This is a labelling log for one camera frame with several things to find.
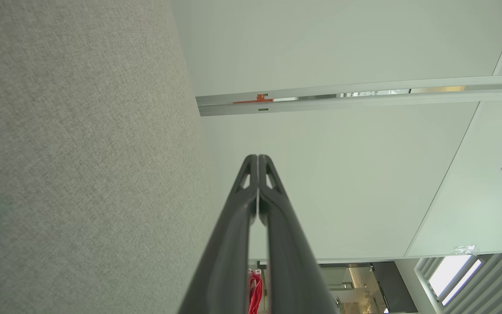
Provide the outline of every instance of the window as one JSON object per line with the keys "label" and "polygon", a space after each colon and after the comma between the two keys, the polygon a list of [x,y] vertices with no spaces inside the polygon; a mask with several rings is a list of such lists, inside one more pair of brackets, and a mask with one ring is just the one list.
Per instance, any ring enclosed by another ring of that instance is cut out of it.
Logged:
{"label": "window", "polygon": [[454,255],[425,259],[420,269],[437,300],[446,306],[480,269],[482,263],[482,259],[473,255]]}

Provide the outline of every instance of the red fabric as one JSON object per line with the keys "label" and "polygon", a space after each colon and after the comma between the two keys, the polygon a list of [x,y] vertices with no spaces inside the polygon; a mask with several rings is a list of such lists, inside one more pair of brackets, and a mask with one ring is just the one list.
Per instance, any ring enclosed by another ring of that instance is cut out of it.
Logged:
{"label": "red fabric", "polygon": [[249,276],[249,314],[257,314],[262,297],[263,280],[261,280],[261,276],[251,272]]}

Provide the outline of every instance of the orange clip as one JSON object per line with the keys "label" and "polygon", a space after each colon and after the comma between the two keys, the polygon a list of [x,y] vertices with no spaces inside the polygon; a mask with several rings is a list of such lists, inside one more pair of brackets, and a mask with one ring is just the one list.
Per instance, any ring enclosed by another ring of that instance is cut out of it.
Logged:
{"label": "orange clip", "polygon": [[250,103],[250,102],[271,102],[274,99],[265,99],[265,94],[258,94],[256,101],[236,101],[234,103]]}

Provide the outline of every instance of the gray carpeted wall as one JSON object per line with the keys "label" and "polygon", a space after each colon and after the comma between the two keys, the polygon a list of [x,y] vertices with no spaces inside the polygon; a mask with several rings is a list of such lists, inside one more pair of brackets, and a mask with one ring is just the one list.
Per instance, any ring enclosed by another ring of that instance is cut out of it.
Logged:
{"label": "gray carpeted wall", "polygon": [[173,313],[220,208],[170,4],[0,0],[0,313]]}

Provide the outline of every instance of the metal ceiling track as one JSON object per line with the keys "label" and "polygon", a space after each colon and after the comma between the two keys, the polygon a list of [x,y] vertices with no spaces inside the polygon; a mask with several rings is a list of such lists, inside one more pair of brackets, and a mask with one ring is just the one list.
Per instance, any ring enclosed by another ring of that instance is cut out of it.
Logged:
{"label": "metal ceiling track", "polygon": [[502,101],[502,75],[334,85],[197,97],[201,116],[480,101]]}

